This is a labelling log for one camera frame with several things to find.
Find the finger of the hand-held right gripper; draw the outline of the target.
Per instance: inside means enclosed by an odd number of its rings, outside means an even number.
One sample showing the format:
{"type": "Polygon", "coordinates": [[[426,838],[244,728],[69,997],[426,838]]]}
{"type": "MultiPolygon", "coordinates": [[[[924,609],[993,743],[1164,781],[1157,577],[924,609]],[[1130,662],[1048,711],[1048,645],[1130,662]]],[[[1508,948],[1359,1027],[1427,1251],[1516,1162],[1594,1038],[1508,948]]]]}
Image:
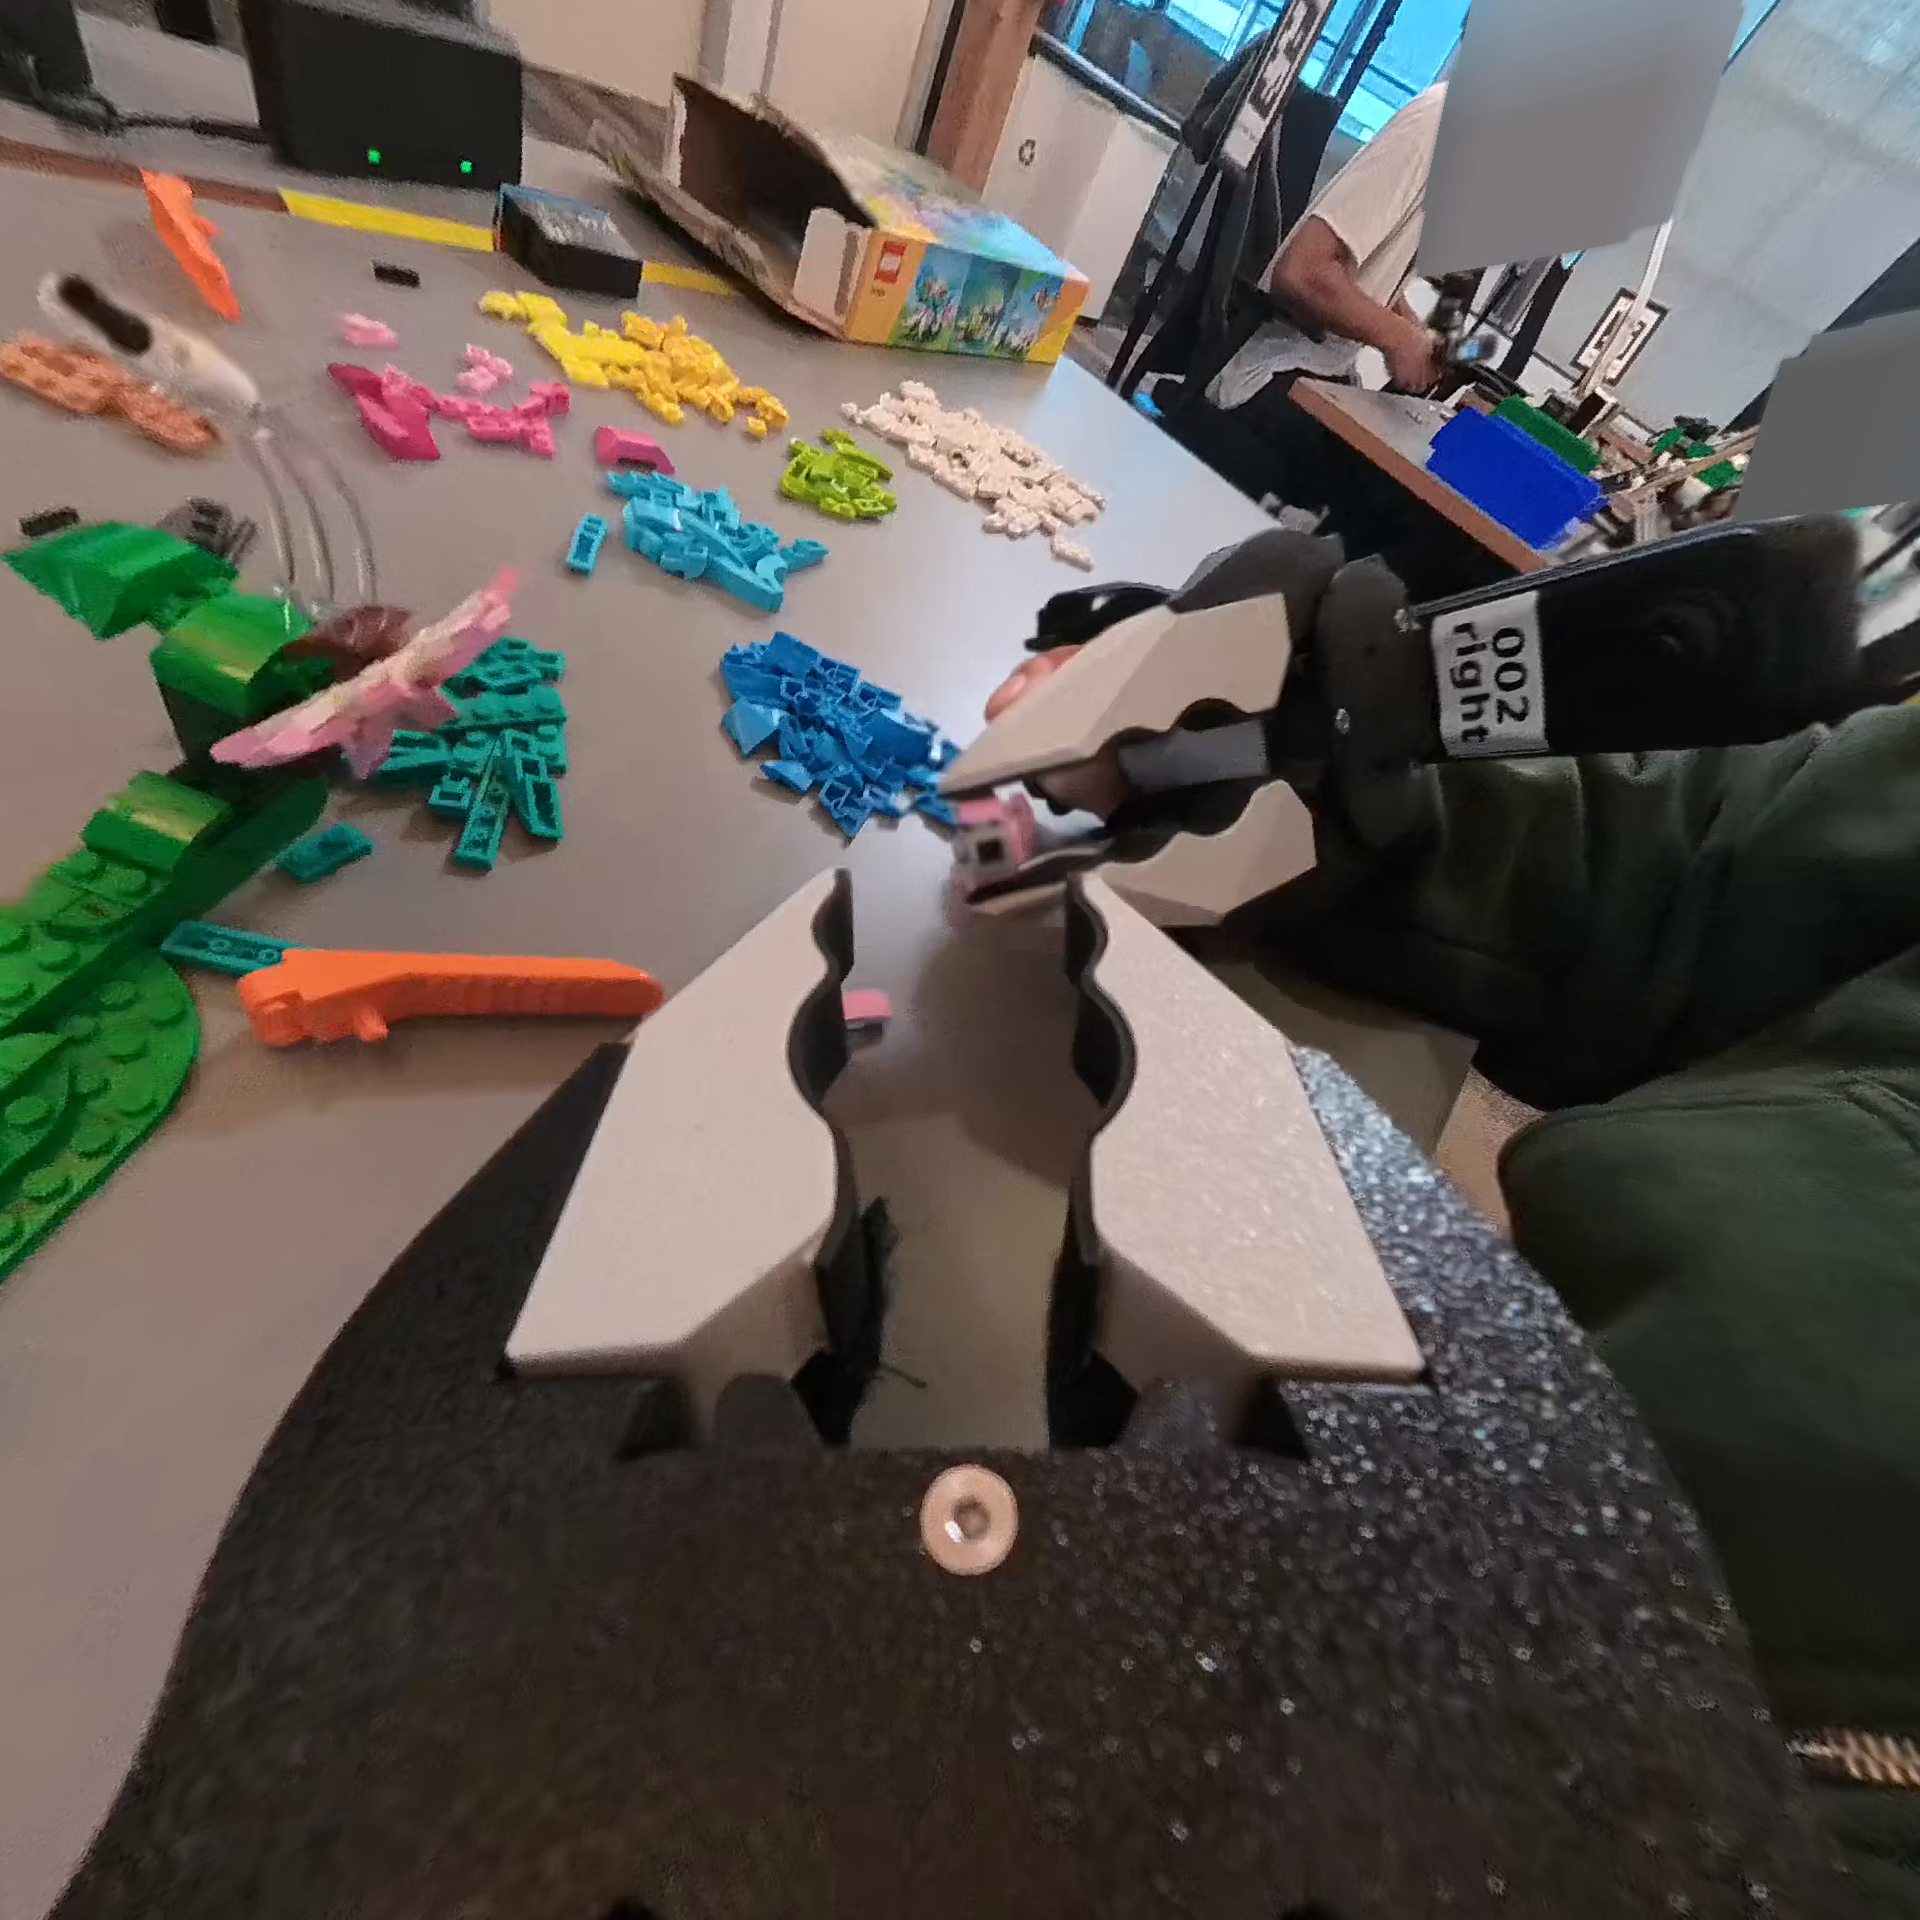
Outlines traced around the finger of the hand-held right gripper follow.
{"type": "Polygon", "coordinates": [[[1149,609],[1082,643],[1022,703],[947,762],[947,793],[1022,785],[1039,770],[1102,762],[1112,743],[1164,737],[1192,703],[1267,711],[1286,683],[1286,597],[1234,609],[1149,609]]]}
{"type": "Polygon", "coordinates": [[[1314,871],[1314,816],[1286,781],[1172,785],[1149,818],[1037,818],[1039,857],[999,910],[1039,910],[1064,877],[1105,877],[1149,928],[1221,928],[1314,871]]]}

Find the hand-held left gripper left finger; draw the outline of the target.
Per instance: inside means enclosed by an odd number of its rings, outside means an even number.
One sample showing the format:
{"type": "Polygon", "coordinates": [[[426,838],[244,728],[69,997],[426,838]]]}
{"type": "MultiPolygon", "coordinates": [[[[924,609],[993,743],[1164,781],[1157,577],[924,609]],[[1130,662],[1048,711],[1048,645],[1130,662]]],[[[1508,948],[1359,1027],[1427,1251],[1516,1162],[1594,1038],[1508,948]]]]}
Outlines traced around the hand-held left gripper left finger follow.
{"type": "Polygon", "coordinates": [[[845,966],[851,871],[824,871],[632,1027],[512,1328],[519,1382],[671,1382],[713,1413],[825,1354],[845,966]]]}

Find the small pink lego assembly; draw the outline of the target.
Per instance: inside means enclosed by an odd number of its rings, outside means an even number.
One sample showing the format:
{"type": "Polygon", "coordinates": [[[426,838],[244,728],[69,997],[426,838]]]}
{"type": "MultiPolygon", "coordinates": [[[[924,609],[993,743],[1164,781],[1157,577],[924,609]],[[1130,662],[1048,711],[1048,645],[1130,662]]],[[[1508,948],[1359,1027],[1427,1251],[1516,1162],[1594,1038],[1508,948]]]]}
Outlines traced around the small pink lego assembly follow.
{"type": "Polygon", "coordinates": [[[955,894],[968,910],[999,910],[1022,894],[1022,871],[1039,857],[1039,818],[1037,818],[1037,793],[960,793],[955,808],[955,894]]]}

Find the pile of blue lego pieces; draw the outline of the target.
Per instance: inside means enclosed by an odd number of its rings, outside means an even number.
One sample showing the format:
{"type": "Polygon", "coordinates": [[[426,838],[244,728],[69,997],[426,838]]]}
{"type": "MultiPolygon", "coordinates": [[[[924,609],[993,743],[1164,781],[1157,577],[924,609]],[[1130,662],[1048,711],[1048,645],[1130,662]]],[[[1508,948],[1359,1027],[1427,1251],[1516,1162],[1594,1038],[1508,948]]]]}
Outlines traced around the pile of blue lego pieces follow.
{"type": "Polygon", "coordinates": [[[912,816],[960,825],[960,816],[936,793],[960,743],[858,662],[774,629],[718,645],[718,686],[718,737],[758,762],[758,781],[824,808],[839,838],[912,816]]]}

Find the pile of lime lego pieces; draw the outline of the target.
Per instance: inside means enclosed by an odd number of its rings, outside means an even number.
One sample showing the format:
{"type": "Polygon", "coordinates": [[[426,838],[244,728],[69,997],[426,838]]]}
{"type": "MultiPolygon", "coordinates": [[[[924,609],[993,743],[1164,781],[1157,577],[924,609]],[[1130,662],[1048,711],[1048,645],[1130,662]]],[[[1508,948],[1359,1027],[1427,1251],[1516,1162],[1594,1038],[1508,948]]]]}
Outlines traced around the pile of lime lego pieces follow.
{"type": "Polygon", "coordinates": [[[845,528],[877,528],[901,511],[891,470],[858,455],[845,427],[825,427],[824,445],[784,445],[780,504],[807,504],[845,528]]]}

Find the colourful lego set box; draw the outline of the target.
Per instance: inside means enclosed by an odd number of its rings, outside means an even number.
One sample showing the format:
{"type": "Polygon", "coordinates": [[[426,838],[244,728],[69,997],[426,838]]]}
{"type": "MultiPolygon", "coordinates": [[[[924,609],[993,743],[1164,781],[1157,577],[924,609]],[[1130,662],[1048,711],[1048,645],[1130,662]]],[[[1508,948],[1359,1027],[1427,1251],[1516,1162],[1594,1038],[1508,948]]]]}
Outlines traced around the colourful lego set box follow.
{"type": "Polygon", "coordinates": [[[891,355],[1055,364],[1095,299],[1037,234],[947,164],[858,134],[807,134],[765,102],[671,81],[655,152],[594,122],[594,158],[765,308],[891,355]]]}

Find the green lego plant build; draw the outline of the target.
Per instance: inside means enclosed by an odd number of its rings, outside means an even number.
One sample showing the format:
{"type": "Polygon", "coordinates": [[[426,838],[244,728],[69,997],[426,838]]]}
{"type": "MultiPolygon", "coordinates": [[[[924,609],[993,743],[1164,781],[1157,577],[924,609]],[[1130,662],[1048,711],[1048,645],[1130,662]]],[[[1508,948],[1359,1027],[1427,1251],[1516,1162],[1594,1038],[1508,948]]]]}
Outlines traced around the green lego plant build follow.
{"type": "Polygon", "coordinates": [[[155,629],[150,673],[184,762],[128,770],[27,894],[0,903],[0,1273],[110,1187],[198,1079],[198,997],[164,961],[325,808],[325,743],[240,770],[213,743],[320,686],[298,597],[170,528],[59,528],[9,550],[16,584],[89,643],[155,629]]]}

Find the orange brick separator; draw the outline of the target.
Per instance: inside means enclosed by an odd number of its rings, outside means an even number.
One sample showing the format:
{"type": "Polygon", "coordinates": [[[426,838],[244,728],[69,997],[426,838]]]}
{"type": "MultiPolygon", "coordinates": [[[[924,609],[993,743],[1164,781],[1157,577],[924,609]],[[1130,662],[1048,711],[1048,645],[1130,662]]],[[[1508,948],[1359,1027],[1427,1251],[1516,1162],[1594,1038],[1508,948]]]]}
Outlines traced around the orange brick separator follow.
{"type": "Polygon", "coordinates": [[[414,1016],[655,1016],[667,982],[623,961],[512,956],[288,956],[240,974],[257,1040],[387,1040],[414,1016]]]}

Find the wooden side table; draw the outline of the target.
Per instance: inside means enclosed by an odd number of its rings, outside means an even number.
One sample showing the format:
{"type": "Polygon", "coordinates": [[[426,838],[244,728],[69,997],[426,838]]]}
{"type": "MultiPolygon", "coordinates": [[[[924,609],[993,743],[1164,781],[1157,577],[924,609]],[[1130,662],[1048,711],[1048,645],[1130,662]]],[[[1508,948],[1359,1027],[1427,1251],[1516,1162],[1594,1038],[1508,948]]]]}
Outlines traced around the wooden side table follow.
{"type": "Polygon", "coordinates": [[[1427,445],[1451,422],[1451,400],[1370,392],[1370,383],[1330,383],[1330,374],[1299,374],[1286,400],[1319,422],[1346,455],[1359,455],[1383,481],[1405,481],[1427,520],[1469,533],[1482,560],[1516,577],[1560,567],[1560,550],[1530,550],[1499,520],[1482,520],[1469,491],[1451,491],[1427,470],[1427,445]]]}

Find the white cabinet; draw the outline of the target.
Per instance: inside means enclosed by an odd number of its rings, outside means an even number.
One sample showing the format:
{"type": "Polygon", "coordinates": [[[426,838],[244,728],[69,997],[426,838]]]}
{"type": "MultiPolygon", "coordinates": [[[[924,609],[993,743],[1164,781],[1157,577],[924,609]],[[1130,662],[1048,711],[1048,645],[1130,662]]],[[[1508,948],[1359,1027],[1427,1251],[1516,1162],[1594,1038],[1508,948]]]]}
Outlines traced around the white cabinet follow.
{"type": "Polygon", "coordinates": [[[1082,268],[1082,322],[1105,309],[1130,239],[1164,185],[1180,122],[1048,33],[1022,38],[986,202],[1082,268]]]}

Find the person's green sweatshirt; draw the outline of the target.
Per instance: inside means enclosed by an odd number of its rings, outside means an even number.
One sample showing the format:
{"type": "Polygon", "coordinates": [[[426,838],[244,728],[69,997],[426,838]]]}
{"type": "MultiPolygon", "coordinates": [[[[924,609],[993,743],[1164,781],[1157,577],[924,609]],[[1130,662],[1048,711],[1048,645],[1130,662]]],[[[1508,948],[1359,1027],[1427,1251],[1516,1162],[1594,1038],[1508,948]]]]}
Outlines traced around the person's green sweatshirt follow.
{"type": "Polygon", "coordinates": [[[1920,961],[1499,1153],[1791,1736],[1920,1736],[1920,961]]]}

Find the small black box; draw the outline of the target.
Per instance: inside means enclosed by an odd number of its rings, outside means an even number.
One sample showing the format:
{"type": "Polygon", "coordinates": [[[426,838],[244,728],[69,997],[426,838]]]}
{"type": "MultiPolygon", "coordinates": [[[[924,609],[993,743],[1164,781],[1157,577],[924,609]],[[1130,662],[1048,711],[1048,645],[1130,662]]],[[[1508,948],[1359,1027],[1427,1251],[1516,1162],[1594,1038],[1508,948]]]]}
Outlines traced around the small black box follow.
{"type": "Polygon", "coordinates": [[[492,198],[492,254],[526,265],[544,284],[569,299],[605,299],[605,308],[637,299],[637,254],[612,234],[612,212],[526,179],[498,179],[492,198]]]}

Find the yellow tape strip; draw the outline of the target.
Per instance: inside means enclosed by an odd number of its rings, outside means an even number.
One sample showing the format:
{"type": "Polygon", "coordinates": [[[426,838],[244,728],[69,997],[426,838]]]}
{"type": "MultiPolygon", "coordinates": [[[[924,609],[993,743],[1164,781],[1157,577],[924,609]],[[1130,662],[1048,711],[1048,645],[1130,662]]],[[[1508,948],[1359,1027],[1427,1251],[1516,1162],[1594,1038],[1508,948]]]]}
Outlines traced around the yellow tape strip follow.
{"type": "MultiPolygon", "coordinates": [[[[313,185],[280,185],[280,202],[288,202],[298,219],[325,219],[325,234],[366,234],[366,239],[422,239],[422,247],[498,254],[492,234],[443,219],[443,212],[350,202],[350,198],[313,198],[313,185]]],[[[718,268],[692,268],[692,265],[637,265],[637,284],[740,299],[718,268]]]]}

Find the black device with green lights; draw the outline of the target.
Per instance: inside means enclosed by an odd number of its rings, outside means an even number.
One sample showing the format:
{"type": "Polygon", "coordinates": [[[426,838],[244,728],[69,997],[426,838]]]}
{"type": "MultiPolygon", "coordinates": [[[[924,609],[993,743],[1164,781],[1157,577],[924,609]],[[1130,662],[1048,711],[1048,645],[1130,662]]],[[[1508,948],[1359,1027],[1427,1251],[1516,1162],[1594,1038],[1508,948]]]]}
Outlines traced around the black device with green lights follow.
{"type": "Polygon", "coordinates": [[[257,122],[325,179],[526,179],[526,58],[426,0],[240,0],[257,122]]]}

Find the wooden post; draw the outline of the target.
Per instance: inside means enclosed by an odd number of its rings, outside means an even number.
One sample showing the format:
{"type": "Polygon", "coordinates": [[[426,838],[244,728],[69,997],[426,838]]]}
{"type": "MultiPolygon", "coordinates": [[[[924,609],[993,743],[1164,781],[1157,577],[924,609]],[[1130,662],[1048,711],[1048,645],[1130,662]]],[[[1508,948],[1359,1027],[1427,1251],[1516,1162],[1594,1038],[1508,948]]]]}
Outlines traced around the wooden post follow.
{"type": "Polygon", "coordinates": [[[960,185],[993,179],[993,158],[999,158],[1037,33],[1039,33],[1039,0],[960,0],[955,6],[947,65],[936,65],[924,158],[960,185]]]}

